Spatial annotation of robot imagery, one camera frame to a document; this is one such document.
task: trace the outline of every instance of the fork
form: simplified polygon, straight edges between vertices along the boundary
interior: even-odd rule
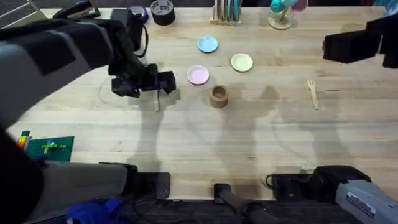
[[[316,109],[316,110],[319,110],[319,105],[318,105],[318,100],[317,100],[317,93],[315,91],[315,87],[317,85],[315,84],[315,81],[314,80],[308,80],[307,81],[307,86],[311,90],[313,108]]]

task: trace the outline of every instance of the gray robot arm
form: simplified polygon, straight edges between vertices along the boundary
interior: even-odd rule
[[[398,203],[376,184],[366,180],[349,180],[340,184],[336,203],[364,224],[398,223]]]

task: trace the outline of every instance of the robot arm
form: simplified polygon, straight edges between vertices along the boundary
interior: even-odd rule
[[[51,19],[0,30],[0,126],[8,128],[41,99],[96,68],[109,65],[112,92],[139,97],[140,91],[175,89],[172,72],[142,64],[133,51],[141,45],[143,25],[130,11],[117,20]],[[30,160],[0,132],[1,191],[9,211],[6,223],[22,223],[96,197],[132,192],[134,166],[61,164]]]
[[[128,10],[116,12],[113,17],[122,22],[51,19],[0,30],[0,124],[8,128],[41,99],[105,65],[119,96],[175,90],[172,72],[159,73],[155,64],[144,65],[134,55],[142,23]]]

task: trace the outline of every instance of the blue cloth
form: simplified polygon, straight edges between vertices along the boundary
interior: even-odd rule
[[[398,12],[398,0],[376,0],[375,6],[384,6],[387,12],[384,16],[391,16]]]
[[[124,218],[122,200],[109,199],[104,202],[85,202],[68,209],[68,219],[79,220],[81,224],[132,224]]]

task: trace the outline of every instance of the cable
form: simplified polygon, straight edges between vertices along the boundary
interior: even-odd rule
[[[272,177],[272,176],[273,176],[273,174],[269,174],[269,175],[267,175],[267,177],[266,177],[265,180],[260,179],[260,181],[261,181],[261,183],[262,183],[264,186],[268,187],[268,188],[271,189],[271,190],[274,190],[274,189],[275,189],[274,186],[268,182],[268,179],[269,179],[270,177]]]
[[[145,57],[145,54],[147,53],[148,41],[149,41],[148,30],[147,30],[147,28],[145,27],[144,23],[142,23],[142,27],[143,27],[144,30],[145,30],[145,48],[144,48],[144,51],[142,52],[142,54],[137,55],[137,57],[139,57],[139,58]]]
[[[162,205],[157,206],[157,207],[159,208],[159,207],[166,206],[166,205],[167,205],[168,203],[170,203],[170,202],[171,202],[171,200],[168,200],[168,201],[166,201],[165,203],[163,203]],[[143,219],[143,220],[145,220],[145,221],[147,221],[147,222],[149,222],[149,223],[151,223],[151,224],[159,224],[159,223],[157,223],[157,222],[155,222],[155,221],[153,221],[153,220],[151,220],[151,219],[149,219],[149,218],[147,218],[147,217],[145,216],[145,214],[146,214],[147,212],[151,211],[153,208],[154,208],[154,207],[152,206],[151,208],[147,209],[145,212],[139,213],[139,212],[137,211],[137,208],[136,208],[136,202],[133,201],[133,202],[132,202],[132,209],[133,209],[133,211],[138,215],[137,218],[133,221],[133,223],[137,223],[140,219]],[[190,219],[190,220],[179,220],[179,221],[170,222],[170,223],[167,223],[167,224],[181,224],[181,223],[197,223],[197,224],[201,224],[198,220],[195,220],[195,219]]]

